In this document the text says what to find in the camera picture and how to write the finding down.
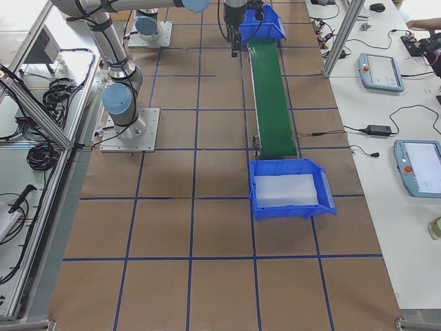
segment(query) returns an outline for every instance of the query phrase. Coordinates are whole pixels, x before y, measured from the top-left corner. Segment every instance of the person's hand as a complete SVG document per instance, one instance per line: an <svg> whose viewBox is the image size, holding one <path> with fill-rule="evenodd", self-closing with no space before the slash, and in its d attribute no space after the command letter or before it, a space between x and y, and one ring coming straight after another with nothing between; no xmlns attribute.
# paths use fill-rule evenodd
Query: person's hand
<svg viewBox="0 0 441 331"><path fill-rule="evenodd" d="M415 24L414 20L411 20L411 21L406 23L408 29L412 29L414 24Z"/></svg>

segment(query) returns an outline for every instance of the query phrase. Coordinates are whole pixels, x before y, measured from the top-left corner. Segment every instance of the white table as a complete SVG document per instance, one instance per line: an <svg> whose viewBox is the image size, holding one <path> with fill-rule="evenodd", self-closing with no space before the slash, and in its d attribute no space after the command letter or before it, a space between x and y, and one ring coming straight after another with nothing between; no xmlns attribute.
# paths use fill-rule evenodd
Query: white table
<svg viewBox="0 0 441 331"><path fill-rule="evenodd" d="M326 22L338 32L346 7L337 0L340 15ZM365 6L378 1L367 0ZM364 21L357 21L350 39L361 39L373 46L387 46L387 32L407 29L404 20L391 1L383 1L386 10L371 12L366 22L372 25L366 32L360 31ZM330 17L335 6L315 6L307 1L312 17ZM411 59L400 35L391 33L393 39L388 50L369 48L357 41L347 45L352 55L339 60L331 73L331 86L342 121L346 126L365 128L369 124L391 126L389 115L402 106L422 104L441 114L441 106L435 96L441 94L441 79L434 74L404 80L401 93L368 90L358 74L357 59L361 52L394 56L402 74L431 71L424 61ZM365 134L349 133L350 144L358 144L367 152L379 152L374 159L361 153L353 155L358 174L365 191L369 210L376 228L393 289L401 309L441 309L441 241L434 241L427 231L427 224L441 216L441 200L411 197L402 184L393 155L396 139L424 139L441 141L433 130L435 115L424 108L401 110L393 117L400 126L400 134L387 139ZM441 121L437 123L441 130Z"/></svg>

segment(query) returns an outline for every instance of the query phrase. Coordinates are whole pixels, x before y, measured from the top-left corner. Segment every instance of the blue plastic bin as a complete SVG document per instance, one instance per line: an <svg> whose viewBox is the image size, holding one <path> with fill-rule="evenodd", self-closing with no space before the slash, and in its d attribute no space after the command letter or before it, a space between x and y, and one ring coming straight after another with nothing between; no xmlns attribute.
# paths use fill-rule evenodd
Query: blue plastic bin
<svg viewBox="0 0 441 331"><path fill-rule="evenodd" d="M330 212L337 215L331 189L329 188L325 169L311 159L286 159L250 161L249 173L251 183L250 199L253 204L253 215L257 220L274 217L317 216ZM286 174L312 174L317 191L318 205L281 205L261 208L257 204L255 176L280 176Z"/></svg>
<svg viewBox="0 0 441 331"><path fill-rule="evenodd" d="M282 20L274 11L274 9L269 5L263 5L264 15L262 25L259 27L260 21L254 17L253 10L247 10L245 14L245 20L240 25L239 30L242 33L243 43L247 43L250 38L257 33L254 38L257 39L268 39L274 38L276 41L282 38L286 40L287 35L285 34L285 29L283 28Z"/></svg>

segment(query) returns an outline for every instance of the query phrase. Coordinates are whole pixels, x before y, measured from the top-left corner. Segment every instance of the screen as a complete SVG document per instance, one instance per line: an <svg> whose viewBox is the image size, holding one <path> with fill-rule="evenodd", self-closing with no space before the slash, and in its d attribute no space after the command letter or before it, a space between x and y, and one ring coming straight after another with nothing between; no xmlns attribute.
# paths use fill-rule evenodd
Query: screen
<svg viewBox="0 0 441 331"><path fill-rule="evenodd" d="M441 193L441 157L433 143L404 143L418 191Z"/></svg>
<svg viewBox="0 0 441 331"><path fill-rule="evenodd" d="M372 83L383 86L398 87L395 66L390 57L367 55Z"/></svg>

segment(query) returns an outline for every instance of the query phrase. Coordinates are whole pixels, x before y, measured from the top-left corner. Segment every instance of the electronic device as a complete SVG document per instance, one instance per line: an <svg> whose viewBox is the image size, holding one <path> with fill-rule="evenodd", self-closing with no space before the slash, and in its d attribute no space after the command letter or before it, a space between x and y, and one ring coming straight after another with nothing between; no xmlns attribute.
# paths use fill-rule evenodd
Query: electronic device
<svg viewBox="0 0 441 331"><path fill-rule="evenodd" d="M352 0L343 0L343 3L346 5L347 8L351 5ZM371 16L371 13L366 9L365 6L361 8L360 13L358 14L357 21L367 21L369 20L369 17Z"/></svg>
<svg viewBox="0 0 441 331"><path fill-rule="evenodd" d="M335 5L336 4L336 0L311 0L311 3L313 5Z"/></svg>
<svg viewBox="0 0 441 331"><path fill-rule="evenodd" d="M404 186L414 197L441 198L441 145L437 141L397 140L393 152Z"/></svg>
<svg viewBox="0 0 441 331"><path fill-rule="evenodd" d="M358 58L358 71L366 88L390 92L404 91L398 64L393 57L362 53Z"/></svg>
<svg viewBox="0 0 441 331"><path fill-rule="evenodd" d="M415 38L413 33L406 33L405 36L400 37L402 43L404 44L407 52L411 57L421 57L424 50L420 48L421 43Z"/></svg>
<svg viewBox="0 0 441 331"><path fill-rule="evenodd" d="M372 10L373 12L384 12L386 7L382 3L372 3L369 6L369 9Z"/></svg>
<svg viewBox="0 0 441 331"><path fill-rule="evenodd" d="M43 26L24 63L54 63L59 53L59 44L48 27Z"/></svg>

